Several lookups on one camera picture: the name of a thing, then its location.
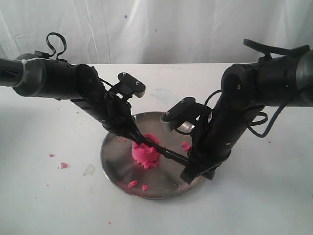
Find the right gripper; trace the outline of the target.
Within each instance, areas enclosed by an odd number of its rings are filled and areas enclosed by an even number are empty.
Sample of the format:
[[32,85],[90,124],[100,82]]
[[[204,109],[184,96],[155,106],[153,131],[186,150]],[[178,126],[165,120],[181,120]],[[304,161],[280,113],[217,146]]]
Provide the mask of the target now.
[[257,106],[235,109],[230,101],[221,97],[208,117],[200,118],[192,135],[189,161],[180,178],[190,185],[199,175],[212,181],[215,170],[230,155],[231,149],[257,115]]

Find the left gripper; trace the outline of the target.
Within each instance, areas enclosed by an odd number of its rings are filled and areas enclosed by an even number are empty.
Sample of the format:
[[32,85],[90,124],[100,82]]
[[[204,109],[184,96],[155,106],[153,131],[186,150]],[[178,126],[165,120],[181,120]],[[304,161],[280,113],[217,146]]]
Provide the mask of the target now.
[[145,137],[134,122],[129,105],[119,97],[104,92],[98,97],[72,99],[71,102],[101,123],[108,132],[137,144],[145,142]]

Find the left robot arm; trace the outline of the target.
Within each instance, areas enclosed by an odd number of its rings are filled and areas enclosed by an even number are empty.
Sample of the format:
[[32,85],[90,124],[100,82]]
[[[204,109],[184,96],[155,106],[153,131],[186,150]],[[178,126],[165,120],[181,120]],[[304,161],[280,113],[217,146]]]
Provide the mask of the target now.
[[131,113],[130,98],[143,97],[146,87],[122,72],[109,90],[95,67],[42,58],[0,61],[0,84],[23,97],[70,100],[102,124],[105,130],[137,144],[144,142]]

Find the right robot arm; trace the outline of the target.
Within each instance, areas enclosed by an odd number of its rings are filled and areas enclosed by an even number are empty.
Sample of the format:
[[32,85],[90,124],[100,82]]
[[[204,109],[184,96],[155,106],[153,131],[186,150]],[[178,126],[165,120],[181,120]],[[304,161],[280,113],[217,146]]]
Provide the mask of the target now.
[[221,80],[221,95],[213,109],[199,115],[191,132],[192,146],[180,177],[190,184],[196,177],[207,179],[231,153],[255,118],[267,106],[276,107],[267,127],[255,136],[264,138],[285,107],[313,104],[313,51],[309,46],[294,49],[254,45],[263,57],[253,64],[233,64]]

